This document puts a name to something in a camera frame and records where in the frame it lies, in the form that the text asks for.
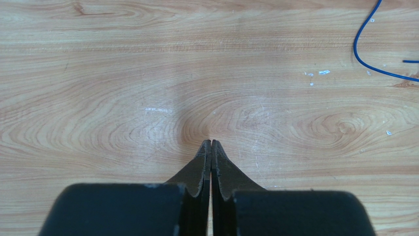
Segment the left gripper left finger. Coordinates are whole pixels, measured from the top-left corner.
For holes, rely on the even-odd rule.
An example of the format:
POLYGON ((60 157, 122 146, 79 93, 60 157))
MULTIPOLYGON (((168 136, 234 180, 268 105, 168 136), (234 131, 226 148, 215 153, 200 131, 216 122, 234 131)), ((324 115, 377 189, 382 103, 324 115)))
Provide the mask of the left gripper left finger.
POLYGON ((210 203, 211 141, 204 140, 196 155, 167 183, 184 186, 179 236, 206 236, 210 203))

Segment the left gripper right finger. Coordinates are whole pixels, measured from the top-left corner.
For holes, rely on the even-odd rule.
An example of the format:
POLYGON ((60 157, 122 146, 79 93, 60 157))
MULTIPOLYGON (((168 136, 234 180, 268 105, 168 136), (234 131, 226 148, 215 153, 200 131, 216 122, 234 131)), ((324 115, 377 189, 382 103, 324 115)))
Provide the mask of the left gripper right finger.
POLYGON ((258 185, 227 156, 221 143, 211 144, 212 221, 215 236, 236 236, 236 210, 232 199, 236 191, 261 191, 258 185))

